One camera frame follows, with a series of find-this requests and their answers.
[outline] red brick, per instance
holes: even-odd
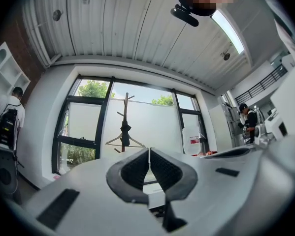
[[[30,45],[22,18],[21,8],[15,11],[15,14],[8,17],[8,21],[1,26],[0,45],[4,42],[7,43],[16,62],[31,81],[21,100],[21,103],[26,108],[26,103],[30,94],[45,72],[45,69],[42,67]]]

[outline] wooden coat stand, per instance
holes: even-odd
[[[134,97],[131,96],[129,97],[129,93],[126,93],[126,98],[125,100],[123,100],[124,102],[124,111],[123,114],[117,112],[119,115],[123,116],[123,121],[122,121],[122,126],[121,126],[121,134],[112,139],[109,142],[106,142],[106,145],[112,145],[112,146],[120,146],[121,147],[121,151],[119,151],[118,149],[114,148],[115,151],[117,151],[118,153],[124,152],[125,151],[125,147],[134,147],[134,148],[145,148],[146,146],[140,142],[138,142],[137,140],[134,140],[130,135],[129,135],[129,131],[131,129],[131,127],[128,125],[128,121],[127,121],[127,112],[128,112],[128,100],[132,99]],[[116,144],[111,144],[112,142],[116,141],[120,139],[122,145],[116,145]],[[132,140],[133,142],[137,143],[139,146],[130,146],[130,140]]]

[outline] window frame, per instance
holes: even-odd
[[[94,97],[75,96],[74,94],[78,90],[78,87],[79,87],[80,82],[82,80],[98,80],[98,81],[103,81],[103,82],[109,83],[106,97],[105,98],[94,98]],[[112,89],[113,89],[115,82],[171,92],[174,106],[176,108],[177,115],[178,115],[182,143],[183,143],[182,129],[184,128],[182,114],[197,115],[198,119],[199,119],[200,129],[204,132],[203,135],[205,136],[205,138],[202,138],[203,147],[205,149],[205,152],[209,151],[206,129],[205,129],[205,125],[203,122],[203,117],[202,117],[202,114],[200,111],[200,107],[199,107],[199,104],[197,102],[197,98],[195,95],[190,95],[190,94],[187,94],[184,92],[176,91],[174,88],[173,89],[163,88],[163,87],[155,86],[155,85],[148,84],[148,83],[142,83],[142,82],[136,82],[136,81],[124,80],[124,79],[116,79],[115,77],[95,77],[95,76],[81,76],[81,75],[79,75],[76,78],[73,85],[71,86],[71,88],[70,88],[70,90],[69,90],[69,92],[62,104],[62,108],[60,110],[60,114],[59,114],[58,121],[56,124],[54,137],[53,137],[53,144],[52,144],[52,157],[51,157],[52,158],[52,160],[51,160],[52,161],[51,162],[52,173],[56,173],[56,174],[61,175],[59,172],[61,143],[70,144],[70,145],[74,145],[74,146],[78,146],[78,147],[84,147],[84,148],[93,148],[96,150],[95,160],[100,159],[102,131],[104,128],[105,117],[107,114],[107,105],[108,105],[109,99],[111,97]],[[194,110],[180,108],[177,94],[190,97],[192,104],[194,106]],[[97,129],[96,129],[96,136],[95,136],[94,141],[83,140],[83,139],[59,135],[60,128],[63,125],[64,119],[66,117],[66,110],[67,110],[69,104],[73,103],[73,102],[74,103],[86,103],[86,104],[93,104],[93,105],[101,105],[101,110],[99,113]]]

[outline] tree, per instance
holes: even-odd
[[[87,84],[78,88],[78,95],[85,97],[97,97],[105,98],[107,94],[106,82],[99,82],[94,80],[88,80]]]
[[[61,145],[61,156],[63,152],[67,152],[67,164],[73,167],[94,160],[96,154],[96,150],[93,148],[78,147],[70,144]]]
[[[173,100],[172,100],[171,95],[168,95],[168,96],[161,95],[160,99],[152,100],[152,103],[158,104],[158,105],[173,106]]]

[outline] black railing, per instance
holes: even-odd
[[[262,91],[266,90],[270,85],[275,83],[278,79],[283,77],[287,73],[286,68],[283,65],[279,65],[273,72],[256,84],[253,88],[250,88],[245,93],[241,94],[236,98],[237,103],[240,105],[245,103],[247,100],[252,99]]]

